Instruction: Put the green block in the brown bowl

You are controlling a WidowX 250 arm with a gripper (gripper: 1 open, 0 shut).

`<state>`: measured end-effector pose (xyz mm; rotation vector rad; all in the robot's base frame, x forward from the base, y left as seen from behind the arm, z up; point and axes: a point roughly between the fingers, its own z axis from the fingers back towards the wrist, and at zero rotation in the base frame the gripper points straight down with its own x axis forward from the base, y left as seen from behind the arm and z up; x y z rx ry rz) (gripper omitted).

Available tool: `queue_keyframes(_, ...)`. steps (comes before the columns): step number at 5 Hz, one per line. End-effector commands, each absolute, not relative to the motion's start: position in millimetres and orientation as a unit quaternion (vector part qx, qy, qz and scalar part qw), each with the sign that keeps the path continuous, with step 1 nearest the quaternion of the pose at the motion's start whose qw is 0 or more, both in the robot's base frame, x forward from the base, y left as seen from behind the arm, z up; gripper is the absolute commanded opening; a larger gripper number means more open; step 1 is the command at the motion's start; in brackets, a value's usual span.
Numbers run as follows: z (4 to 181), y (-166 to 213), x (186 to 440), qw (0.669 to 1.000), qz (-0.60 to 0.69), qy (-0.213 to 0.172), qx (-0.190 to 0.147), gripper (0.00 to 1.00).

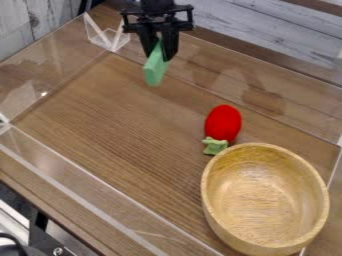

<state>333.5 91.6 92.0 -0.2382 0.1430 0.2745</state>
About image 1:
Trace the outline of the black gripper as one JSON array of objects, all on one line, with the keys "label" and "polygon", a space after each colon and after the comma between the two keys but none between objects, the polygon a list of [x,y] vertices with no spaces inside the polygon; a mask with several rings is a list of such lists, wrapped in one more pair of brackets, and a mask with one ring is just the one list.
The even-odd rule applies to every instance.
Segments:
[{"label": "black gripper", "polygon": [[145,56],[151,55],[161,30],[163,59],[168,62],[178,53],[179,31],[194,29],[194,6],[175,0],[140,0],[120,11],[123,30],[137,33]]}]

